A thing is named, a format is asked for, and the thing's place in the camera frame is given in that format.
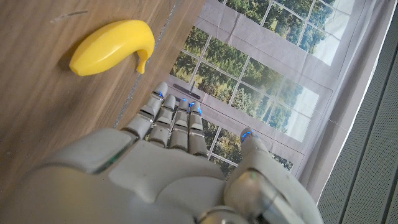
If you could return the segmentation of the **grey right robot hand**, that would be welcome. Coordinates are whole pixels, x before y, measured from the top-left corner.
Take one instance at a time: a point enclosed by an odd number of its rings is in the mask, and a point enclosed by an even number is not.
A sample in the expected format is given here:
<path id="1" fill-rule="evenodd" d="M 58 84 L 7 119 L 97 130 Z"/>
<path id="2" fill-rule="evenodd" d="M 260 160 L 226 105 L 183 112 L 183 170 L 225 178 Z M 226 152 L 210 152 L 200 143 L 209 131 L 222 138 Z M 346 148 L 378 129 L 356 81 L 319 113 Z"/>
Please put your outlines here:
<path id="1" fill-rule="evenodd" d="M 122 129 L 102 128 L 28 172 L 1 205 L 2 223 L 321 223 L 300 182 L 257 133 L 225 177 L 208 159 L 199 102 L 160 82 Z"/>

